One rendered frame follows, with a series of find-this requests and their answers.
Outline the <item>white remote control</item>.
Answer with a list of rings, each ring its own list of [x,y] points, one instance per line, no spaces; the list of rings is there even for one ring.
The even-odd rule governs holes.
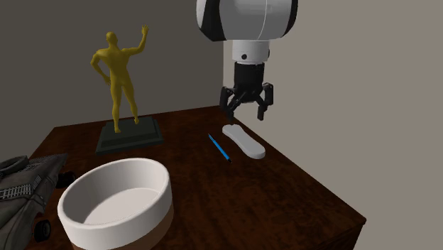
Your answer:
[[[265,148],[249,136],[238,124],[224,125],[222,133],[229,137],[248,157],[256,160],[265,157]]]

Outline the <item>yellow human figure statue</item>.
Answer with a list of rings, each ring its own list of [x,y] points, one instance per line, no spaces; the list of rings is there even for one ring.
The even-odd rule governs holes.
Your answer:
[[[108,48],[99,49],[92,58],[92,67],[110,86],[112,98],[112,121],[102,127],[96,154],[104,155],[127,151],[133,148],[151,146],[163,142],[158,121],[150,116],[139,117],[134,97],[134,88],[127,70],[129,58],[143,52],[148,34],[148,27],[142,26],[142,39],[134,48],[118,47],[118,38],[113,32],[106,34]],[[120,120],[121,98],[125,97],[130,105],[133,120]]]

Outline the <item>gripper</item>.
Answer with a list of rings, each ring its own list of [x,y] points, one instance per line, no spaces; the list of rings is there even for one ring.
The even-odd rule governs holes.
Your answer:
[[[254,101],[258,103],[257,118],[263,121],[268,107],[273,105],[273,85],[269,82],[263,84],[264,70],[265,63],[234,64],[234,88],[222,87],[219,100],[219,107],[229,122],[233,121],[234,112],[242,103]]]

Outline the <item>grey toy car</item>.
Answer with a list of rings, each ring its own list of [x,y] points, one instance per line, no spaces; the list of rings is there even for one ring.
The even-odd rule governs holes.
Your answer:
[[[0,163],[0,250],[24,250],[34,238],[50,237],[51,224],[44,219],[55,189],[66,188],[76,180],[72,171],[62,172],[67,154],[29,159],[16,156]]]

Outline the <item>white bowl with brown base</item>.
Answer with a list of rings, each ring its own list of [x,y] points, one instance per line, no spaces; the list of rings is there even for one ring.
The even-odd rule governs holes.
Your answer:
[[[169,172],[147,158],[96,167],[58,202],[58,217],[75,250],[151,250],[173,216]]]

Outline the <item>dark brown wooden table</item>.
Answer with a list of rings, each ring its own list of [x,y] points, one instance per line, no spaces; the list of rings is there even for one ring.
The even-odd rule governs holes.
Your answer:
[[[153,250],[354,250],[366,218],[266,145],[260,160],[222,133],[218,107],[156,114],[164,142],[98,156],[102,122],[52,129],[34,157],[68,155],[76,175],[121,158],[151,158],[170,173],[174,217]],[[228,162],[211,134],[231,158]]]

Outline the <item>blue pen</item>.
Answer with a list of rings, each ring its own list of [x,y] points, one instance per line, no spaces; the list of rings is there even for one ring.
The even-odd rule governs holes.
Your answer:
[[[217,143],[217,141],[213,138],[211,134],[208,134],[209,139],[212,141],[212,143],[217,147],[219,152],[223,155],[223,157],[230,163],[232,163],[231,158],[226,154],[225,150]]]

